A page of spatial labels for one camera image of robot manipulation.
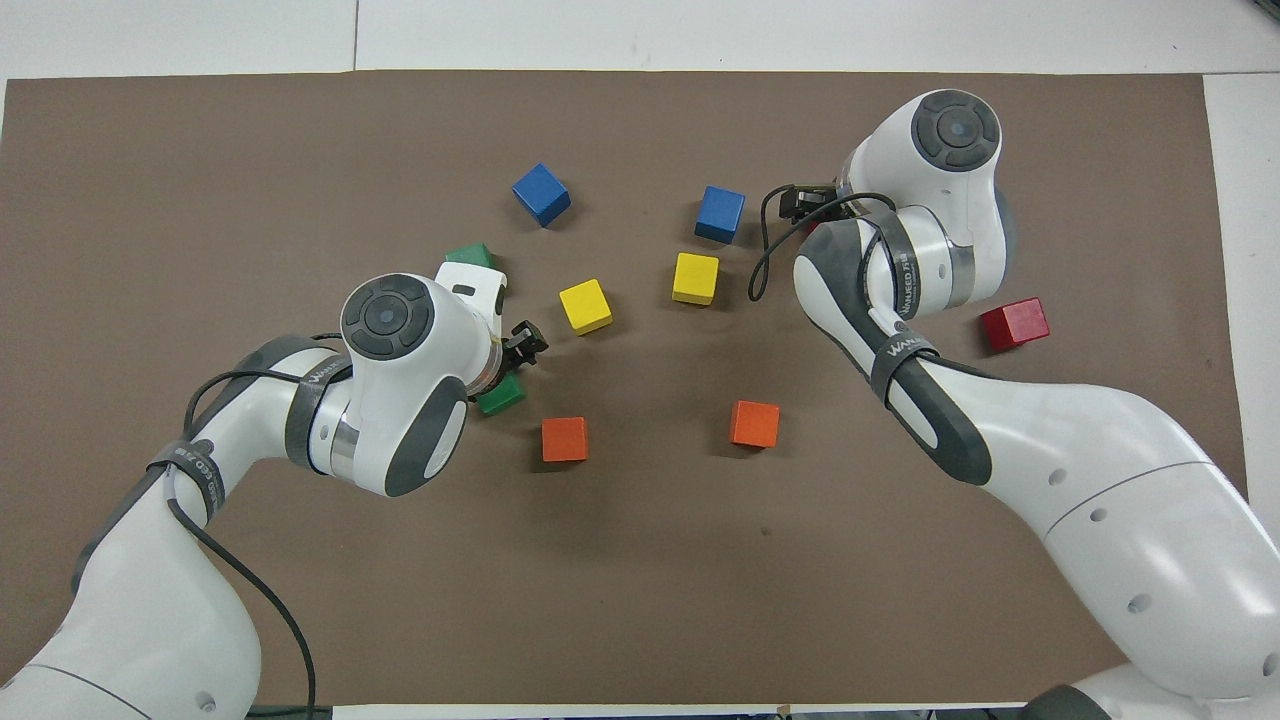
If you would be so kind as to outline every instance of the circular button pad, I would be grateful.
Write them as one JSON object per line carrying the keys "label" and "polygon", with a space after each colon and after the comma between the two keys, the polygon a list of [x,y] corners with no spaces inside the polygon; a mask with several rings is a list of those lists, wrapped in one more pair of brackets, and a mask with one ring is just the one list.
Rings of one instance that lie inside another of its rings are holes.
{"label": "circular button pad", "polygon": [[940,90],[920,100],[911,141],[934,168],[964,173],[980,168],[1000,146],[1000,122],[991,106],[960,90]]}
{"label": "circular button pad", "polygon": [[371,360],[396,360],[431,332],[435,307],[422,281],[396,273],[356,288],[342,309],[342,337]]}

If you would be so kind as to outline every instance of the red cube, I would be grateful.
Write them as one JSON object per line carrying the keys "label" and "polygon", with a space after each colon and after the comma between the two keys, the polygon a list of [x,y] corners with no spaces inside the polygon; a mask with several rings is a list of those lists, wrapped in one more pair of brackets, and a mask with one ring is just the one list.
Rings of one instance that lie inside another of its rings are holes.
{"label": "red cube", "polygon": [[739,400],[730,419],[730,442],[748,447],[778,445],[778,418],[782,410],[767,402]]}
{"label": "red cube", "polygon": [[1039,297],[1010,302],[982,314],[987,342],[996,352],[1048,336],[1048,320]]}
{"label": "red cube", "polygon": [[586,460],[586,419],[547,418],[543,420],[543,461]]}

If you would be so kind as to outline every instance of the blue cube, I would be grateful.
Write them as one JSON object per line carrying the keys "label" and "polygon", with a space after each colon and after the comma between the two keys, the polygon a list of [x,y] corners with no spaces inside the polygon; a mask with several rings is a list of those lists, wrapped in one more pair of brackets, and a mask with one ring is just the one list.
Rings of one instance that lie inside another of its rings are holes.
{"label": "blue cube", "polygon": [[568,209],[568,190],[541,163],[534,165],[532,170],[516,181],[516,184],[511,186],[511,191],[516,193],[516,200],[520,200],[525,210],[529,210],[529,214],[536,218],[538,224],[544,228]]}
{"label": "blue cube", "polygon": [[733,242],[733,233],[737,232],[737,219],[742,217],[742,205],[746,196],[716,187],[707,186],[703,192],[703,206],[698,210],[698,224],[694,225],[694,234],[716,240],[728,245]]}

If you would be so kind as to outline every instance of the orange cube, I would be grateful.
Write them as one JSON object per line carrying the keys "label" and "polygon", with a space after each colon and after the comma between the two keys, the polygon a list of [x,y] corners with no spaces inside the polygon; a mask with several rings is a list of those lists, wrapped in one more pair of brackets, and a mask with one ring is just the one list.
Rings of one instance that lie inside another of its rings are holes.
{"label": "orange cube", "polygon": [[733,404],[728,439],[733,445],[773,447],[778,445],[778,418],[782,409],[768,402],[739,400]]}
{"label": "orange cube", "polygon": [[586,418],[543,420],[543,462],[586,460]]}

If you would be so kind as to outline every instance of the green cube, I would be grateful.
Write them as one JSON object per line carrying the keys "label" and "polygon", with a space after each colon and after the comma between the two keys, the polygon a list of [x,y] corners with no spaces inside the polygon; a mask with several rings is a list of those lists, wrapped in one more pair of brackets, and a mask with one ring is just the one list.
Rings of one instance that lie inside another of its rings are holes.
{"label": "green cube", "polygon": [[476,397],[476,405],[485,415],[502,413],[512,405],[525,398],[525,388],[520,387],[520,379],[515,373],[507,373],[493,389]]}
{"label": "green cube", "polygon": [[444,260],[448,263],[467,263],[468,265],[480,265],[481,268],[489,268],[490,270],[498,269],[493,264],[493,255],[489,255],[489,249],[485,247],[483,242],[468,245],[466,247],[460,247],[457,250],[451,250],[444,254]]}

